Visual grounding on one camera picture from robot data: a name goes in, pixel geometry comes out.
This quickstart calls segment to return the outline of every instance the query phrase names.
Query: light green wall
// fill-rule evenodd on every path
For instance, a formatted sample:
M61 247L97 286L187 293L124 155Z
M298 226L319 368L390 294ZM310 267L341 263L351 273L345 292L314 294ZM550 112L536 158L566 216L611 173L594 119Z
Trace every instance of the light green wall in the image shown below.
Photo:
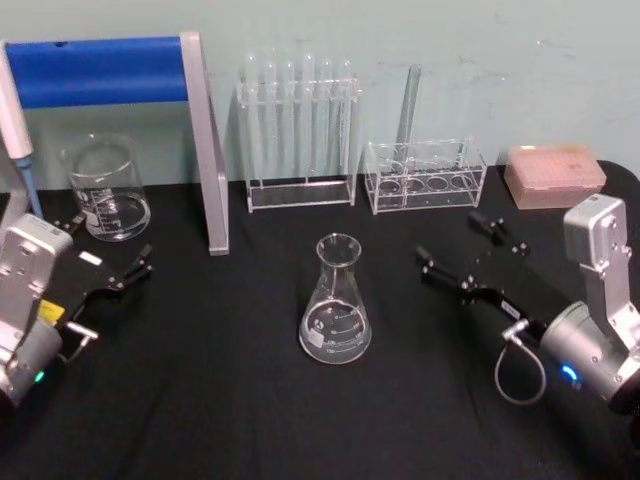
M230 102L244 53L259 45L350 57L368 92L362 139L394 140L406 69L418 62L430 80L414 139L472 133L490 163L512 144L581 142L640 174L639 16L631 0L21 0L2 7L0 36L200 31L232 178L240 171ZM147 184L189 180L184 105L106 110L29 113L39 186L65 186L55 156L76 129L130 133Z

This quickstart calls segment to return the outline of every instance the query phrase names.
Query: black tablecloth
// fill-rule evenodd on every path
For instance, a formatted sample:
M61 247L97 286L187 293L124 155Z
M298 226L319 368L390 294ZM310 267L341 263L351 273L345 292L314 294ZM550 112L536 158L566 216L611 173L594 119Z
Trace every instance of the black tablecloth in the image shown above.
M640 188L605 163L604 193L627 201L640 251ZM139 237L81 248L124 267L147 241L150 281L81 317L102 337L66 371L38 384L0 424L0 476L44 478L573 479L640 476L628 418L553 373L534 407L505 402L493 365L505 319L465 309L420 283L422 243L452 265L487 246L467 208L373 216L356 206L249 214L244 185L230 189L231 255L209 257L196 186L147 190L152 220ZM69 192L42 195L48 219L73 213ZM531 265L583 298L564 255L564 211L518 211L495 168L481 209L501 215L532 248ZM357 280L373 329L347 366L309 358L297 327L319 274L315 243L358 238ZM640 269L631 262L636 304ZM516 365L515 359L509 365ZM536 387L525 363L505 380Z

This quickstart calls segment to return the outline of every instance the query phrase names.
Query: pipette tip box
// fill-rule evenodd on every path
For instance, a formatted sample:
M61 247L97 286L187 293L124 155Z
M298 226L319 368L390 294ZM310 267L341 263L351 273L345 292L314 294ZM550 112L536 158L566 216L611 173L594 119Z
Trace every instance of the pipette tip box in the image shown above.
M573 207L607 179L593 153L580 145L513 147L504 178L521 210Z

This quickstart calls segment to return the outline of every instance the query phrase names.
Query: erlenmeyer flask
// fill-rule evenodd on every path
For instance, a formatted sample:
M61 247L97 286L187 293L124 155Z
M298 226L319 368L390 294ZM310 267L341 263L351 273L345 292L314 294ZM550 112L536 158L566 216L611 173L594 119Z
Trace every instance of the erlenmeyer flask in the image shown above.
M332 233L318 242L320 279L304 313L298 338L316 360L339 365L369 346L371 326L354 275L362 247L353 237Z

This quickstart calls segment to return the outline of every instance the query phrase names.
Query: blue indicator light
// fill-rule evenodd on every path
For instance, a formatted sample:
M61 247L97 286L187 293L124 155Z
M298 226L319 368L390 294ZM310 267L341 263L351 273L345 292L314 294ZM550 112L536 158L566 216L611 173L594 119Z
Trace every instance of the blue indicator light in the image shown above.
M567 377L569 377L572 382L577 382L578 381L578 374L569 365L563 365L562 366L562 373L564 373Z

